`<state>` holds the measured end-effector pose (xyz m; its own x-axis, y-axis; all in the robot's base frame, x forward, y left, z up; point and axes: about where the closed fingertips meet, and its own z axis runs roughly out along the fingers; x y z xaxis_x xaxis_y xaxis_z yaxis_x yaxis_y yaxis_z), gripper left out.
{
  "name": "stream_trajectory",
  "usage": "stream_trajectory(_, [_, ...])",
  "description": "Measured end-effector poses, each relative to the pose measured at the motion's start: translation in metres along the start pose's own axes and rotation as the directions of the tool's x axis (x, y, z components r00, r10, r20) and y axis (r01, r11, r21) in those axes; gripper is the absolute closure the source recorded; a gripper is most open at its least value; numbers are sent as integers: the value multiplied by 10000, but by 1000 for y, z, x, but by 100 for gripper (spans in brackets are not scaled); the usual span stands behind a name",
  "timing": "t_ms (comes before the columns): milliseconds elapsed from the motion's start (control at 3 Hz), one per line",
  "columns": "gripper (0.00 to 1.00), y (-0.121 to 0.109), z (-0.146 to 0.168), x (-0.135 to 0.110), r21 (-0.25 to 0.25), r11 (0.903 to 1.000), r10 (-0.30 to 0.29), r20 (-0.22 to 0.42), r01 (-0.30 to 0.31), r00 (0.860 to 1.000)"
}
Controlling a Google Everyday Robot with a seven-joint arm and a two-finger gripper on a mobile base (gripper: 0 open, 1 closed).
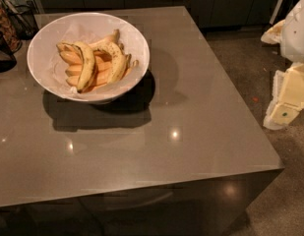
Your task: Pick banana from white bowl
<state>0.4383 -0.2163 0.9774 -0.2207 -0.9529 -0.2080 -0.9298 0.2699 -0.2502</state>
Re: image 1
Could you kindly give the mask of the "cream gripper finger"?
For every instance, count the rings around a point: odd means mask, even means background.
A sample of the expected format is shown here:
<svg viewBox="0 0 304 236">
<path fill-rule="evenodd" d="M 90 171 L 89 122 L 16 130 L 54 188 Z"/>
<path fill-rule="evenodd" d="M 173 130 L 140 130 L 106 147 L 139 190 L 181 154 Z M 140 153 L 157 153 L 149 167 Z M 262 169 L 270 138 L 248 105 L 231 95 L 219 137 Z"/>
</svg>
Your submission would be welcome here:
<svg viewBox="0 0 304 236">
<path fill-rule="evenodd" d="M 278 125 L 290 124 L 304 109 L 304 64 L 293 64 L 284 73 L 278 84 L 278 96 L 270 114 Z"/>
</svg>

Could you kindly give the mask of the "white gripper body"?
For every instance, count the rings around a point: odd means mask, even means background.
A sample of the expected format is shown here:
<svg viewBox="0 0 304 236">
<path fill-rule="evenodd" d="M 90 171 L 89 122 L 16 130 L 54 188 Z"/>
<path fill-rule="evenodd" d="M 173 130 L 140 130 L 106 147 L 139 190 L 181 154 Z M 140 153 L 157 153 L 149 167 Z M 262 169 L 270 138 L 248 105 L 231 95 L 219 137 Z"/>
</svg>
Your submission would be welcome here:
<svg viewBox="0 0 304 236">
<path fill-rule="evenodd" d="M 304 0 L 299 0 L 285 18 L 280 52 L 292 62 L 304 63 Z"/>
</svg>

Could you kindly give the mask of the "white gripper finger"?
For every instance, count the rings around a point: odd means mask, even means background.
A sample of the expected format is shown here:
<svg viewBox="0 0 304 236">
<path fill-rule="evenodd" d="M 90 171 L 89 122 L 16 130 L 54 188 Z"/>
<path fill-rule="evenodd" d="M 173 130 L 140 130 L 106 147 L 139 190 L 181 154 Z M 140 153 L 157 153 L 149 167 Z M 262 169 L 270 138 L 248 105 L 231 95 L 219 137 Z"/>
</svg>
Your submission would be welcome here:
<svg viewBox="0 0 304 236">
<path fill-rule="evenodd" d="M 276 131 L 283 128 L 283 125 L 279 125 L 275 123 L 271 118 L 271 114 L 274 111 L 274 107 L 278 101 L 278 96 L 282 87 L 283 79 L 284 79 L 284 73 L 282 71 L 276 71 L 274 73 L 273 86 L 272 86 L 272 100 L 268 106 L 268 109 L 266 111 L 266 116 L 263 121 L 263 126 L 269 130 Z"/>
</svg>

